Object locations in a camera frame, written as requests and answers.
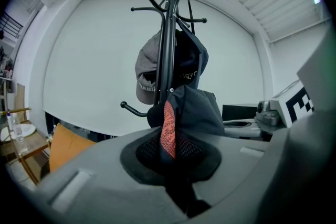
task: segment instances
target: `baseball cap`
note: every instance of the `baseball cap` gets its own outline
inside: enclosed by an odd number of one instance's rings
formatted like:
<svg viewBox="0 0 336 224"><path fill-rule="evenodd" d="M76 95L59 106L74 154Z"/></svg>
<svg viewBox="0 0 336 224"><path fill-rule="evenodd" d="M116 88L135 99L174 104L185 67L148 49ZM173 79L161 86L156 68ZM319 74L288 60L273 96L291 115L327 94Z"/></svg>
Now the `baseball cap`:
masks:
<svg viewBox="0 0 336 224"><path fill-rule="evenodd" d="M197 89L199 77L208 62L208 53L200 40L182 22L178 24L182 31L175 30L173 88L188 85ZM154 103L159 43L160 32L142 47L135 63L136 97L144 104Z"/></svg>

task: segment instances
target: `metal railing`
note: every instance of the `metal railing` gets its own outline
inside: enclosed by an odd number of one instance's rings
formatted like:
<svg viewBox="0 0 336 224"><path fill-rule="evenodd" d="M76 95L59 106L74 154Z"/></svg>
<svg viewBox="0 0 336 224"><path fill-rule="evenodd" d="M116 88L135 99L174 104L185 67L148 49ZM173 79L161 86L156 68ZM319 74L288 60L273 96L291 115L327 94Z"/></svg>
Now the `metal railing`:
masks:
<svg viewBox="0 0 336 224"><path fill-rule="evenodd" d="M9 33L15 38L18 38L19 32L23 25L11 18L7 13L3 13L0 18L0 30Z"/></svg>

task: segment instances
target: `gray cap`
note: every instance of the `gray cap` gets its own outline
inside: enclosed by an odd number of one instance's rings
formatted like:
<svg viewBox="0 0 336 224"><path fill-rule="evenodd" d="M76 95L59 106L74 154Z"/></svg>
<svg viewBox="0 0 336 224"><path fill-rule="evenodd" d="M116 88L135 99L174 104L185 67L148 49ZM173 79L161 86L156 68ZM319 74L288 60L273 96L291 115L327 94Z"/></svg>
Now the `gray cap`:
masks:
<svg viewBox="0 0 336 224"><path fill-rule="evenodd" d="M155 34L139 51L135 63L137 76L136 97L144 104L154 103L157 56L159 53L160 32Z"/></svg>

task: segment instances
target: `coat rack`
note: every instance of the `coat rack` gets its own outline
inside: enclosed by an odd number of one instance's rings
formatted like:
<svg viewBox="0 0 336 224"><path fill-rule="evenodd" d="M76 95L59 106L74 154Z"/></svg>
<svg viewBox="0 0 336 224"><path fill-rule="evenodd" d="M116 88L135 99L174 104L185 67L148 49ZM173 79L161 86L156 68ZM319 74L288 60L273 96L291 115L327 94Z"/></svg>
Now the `coat rack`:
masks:
<svg viewBox="0 0 336 224"><path fill-rule="evenodd" d="M191 12L190 0L188 0L188 6L190 11L190 18L182 17L179 11L180 0L162 0L159 4L155 0L149 0L153 7L140 7L131 8L131 11L136 10L152 10L158 12L161 15L161 30L159 41L159 54L156 67L156 80L155 80L155 93L154 93L154 105L163 103L167 100L169 93L173 91L173 74L174 74L174 50L175 50L175 29L176 21L179 20L189 27L188 23L192 24L192 33L195 33L193 23L206 23L207 19L193 19ZM128 105L125 101L120 103L122 108L127 109L134 115L139 117L146 117L147 113L141 113Z"/></svg>

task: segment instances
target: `black monitor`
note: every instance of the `black monitor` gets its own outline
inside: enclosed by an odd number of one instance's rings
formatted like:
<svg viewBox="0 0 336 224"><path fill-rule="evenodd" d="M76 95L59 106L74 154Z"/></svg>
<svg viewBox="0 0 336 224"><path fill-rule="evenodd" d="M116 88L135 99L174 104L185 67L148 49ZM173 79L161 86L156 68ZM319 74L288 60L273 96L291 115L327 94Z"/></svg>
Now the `black monitor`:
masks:
<svg viewBox="0 0 336 224"><path fill-rule="evenodd" d="M246 105L228 105L223 104L222 119L223 121L253 119L256 116L256 106Z"/></svg>

